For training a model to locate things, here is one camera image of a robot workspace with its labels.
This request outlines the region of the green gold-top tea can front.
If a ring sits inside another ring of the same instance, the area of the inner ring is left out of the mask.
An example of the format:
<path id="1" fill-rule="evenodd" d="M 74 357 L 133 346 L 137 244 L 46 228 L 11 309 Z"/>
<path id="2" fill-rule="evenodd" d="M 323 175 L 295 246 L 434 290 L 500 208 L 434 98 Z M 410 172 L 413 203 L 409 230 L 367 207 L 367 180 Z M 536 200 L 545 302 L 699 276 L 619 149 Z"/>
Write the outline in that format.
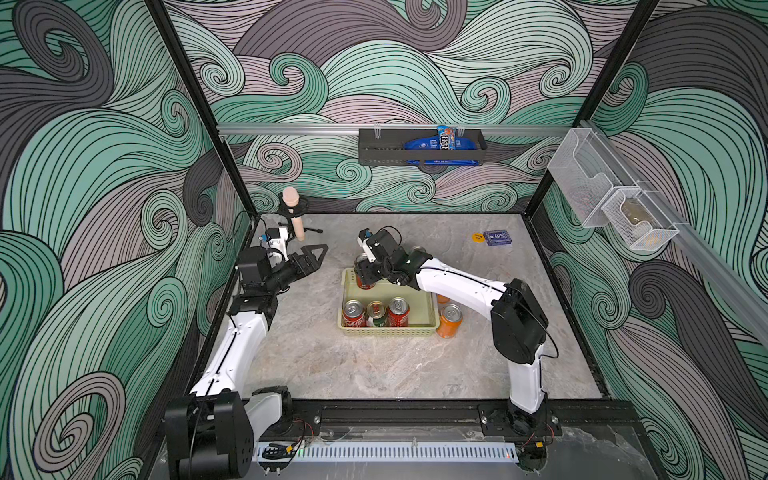
<path id="1" fill-rule="evenodd" d="M 388 326 L 388 308 L 385 303 L 375 300 L 366 306 L 366 326 L 370 328 Z"/>

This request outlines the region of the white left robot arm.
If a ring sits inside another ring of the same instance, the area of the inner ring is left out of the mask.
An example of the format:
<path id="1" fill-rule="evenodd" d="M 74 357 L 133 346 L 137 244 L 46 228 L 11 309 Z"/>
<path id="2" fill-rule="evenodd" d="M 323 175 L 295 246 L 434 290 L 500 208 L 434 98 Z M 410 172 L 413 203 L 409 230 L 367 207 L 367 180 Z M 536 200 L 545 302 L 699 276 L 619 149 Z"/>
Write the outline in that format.
<path id="1" fill-rule="evenodd" d="M 252 463 L 260 436 L 280 422 L 288 393 L 269 387 L 243 393 L 246 370 L 266 339 L 278 296 L 318 271 L 325 244 L 308 245 L 278 263 L 274 249 L 249 247 L 237 257 L 241 291 L 227 312 L 226 335 L 188 395 L 165 412 L 168 471 L 172 479 L 240 479 Z"/>

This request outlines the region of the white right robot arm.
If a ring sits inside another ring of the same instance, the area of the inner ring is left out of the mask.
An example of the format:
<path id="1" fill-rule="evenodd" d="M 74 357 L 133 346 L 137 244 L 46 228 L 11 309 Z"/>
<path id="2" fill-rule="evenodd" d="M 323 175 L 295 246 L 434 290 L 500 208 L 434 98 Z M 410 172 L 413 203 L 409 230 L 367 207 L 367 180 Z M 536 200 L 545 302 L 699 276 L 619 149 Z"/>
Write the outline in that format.
<path id="1" fill-rule="evenodd" d="M 486 318 L 494 347 L 507 361 L 511 407 L 528 415 L 540 410 L 545 400 L 541 359 L 548 320 L 524 281 L 492 281 L 422 252 L 399 264 L 390 259 L 372 261 L 362 254 L 355 260 L 354 270 L 366 285 L 387 280 L 448 297 Z"/>

